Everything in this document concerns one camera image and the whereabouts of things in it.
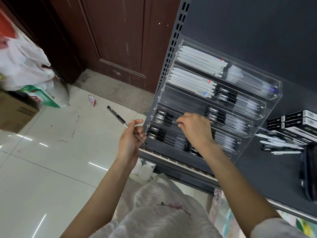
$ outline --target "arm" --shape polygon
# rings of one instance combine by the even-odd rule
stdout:
[[[177,122],[188,141],[212,169],[246,237],[250,237],[251,231],[262,221],[280,218],[273,206],[249,184],[213,140],[207,118],[185,113]]]
[[[61,238],[89,237],[111,221],[129,174],[139,156],[141,141],[134,136],[133,132],[139,133],[145,140],[143,127],[135,127],[136,124],[142,122],[142,119],[137,119],[129,123],[129,128],[126,128],[121,135],[116,160]]]

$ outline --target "black pen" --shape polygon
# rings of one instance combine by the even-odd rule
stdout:
[[[125,120],[123,118],[121,118],[110,106],[107,107],[107,109],[125,126],[125,127],[129,127]],[[138,134],[136,134],[135,132],[133,132],[135,137],[140,140],[142,142],[142,144],[146,145],[147,142],[145,142]]]

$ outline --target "white sleeve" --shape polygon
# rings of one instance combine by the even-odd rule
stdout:
[[[308,238],[298,228],[291,226],[281,218],[264,220],[251,232],[251,238]]]

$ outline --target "left hand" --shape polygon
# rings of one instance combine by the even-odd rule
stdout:
[[[143,119],[131,120],[129,127],[123,131],[119,140],[117,160],[121,161],[131,170],[137,163],[139,148],[142,144],[142,142],[135,137],[134,133],[138,134],[143,140],[146,139],[143,126],[136,127],[137,124],[141,123],[143,123]]]

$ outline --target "wooden door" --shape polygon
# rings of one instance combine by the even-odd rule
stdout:
[[[50,0],[88,68],[155,92],[180,0]]]

